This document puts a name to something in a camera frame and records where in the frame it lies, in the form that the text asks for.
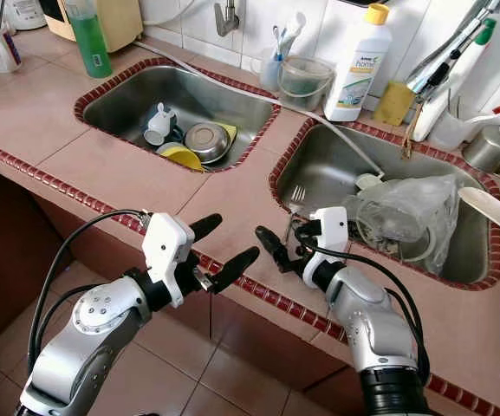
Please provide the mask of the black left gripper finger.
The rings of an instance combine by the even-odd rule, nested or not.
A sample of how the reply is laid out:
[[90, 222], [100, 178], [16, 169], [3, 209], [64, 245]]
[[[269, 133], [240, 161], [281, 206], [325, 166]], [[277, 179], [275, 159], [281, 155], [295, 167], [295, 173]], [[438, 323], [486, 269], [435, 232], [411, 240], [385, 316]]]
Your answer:
[[250, 247], [247, 250], [235, 255], [230, 261], [227, 261], [222, 269], [211, 277], [211, 286], [208, 289], [212, 294], [221, 293], [222, 290], [229, 288], [238, 280], [245, 271], [254, 264], [260, 257], [258, 247]]
[[219, 225], [223, 222], [223, 217], [219, 213], [207, 215], [207, 217], [200, 218], [189, 225], [192, 233], [192, 242], [196, 243], [202, 241], [207, 235], [214, 232]]

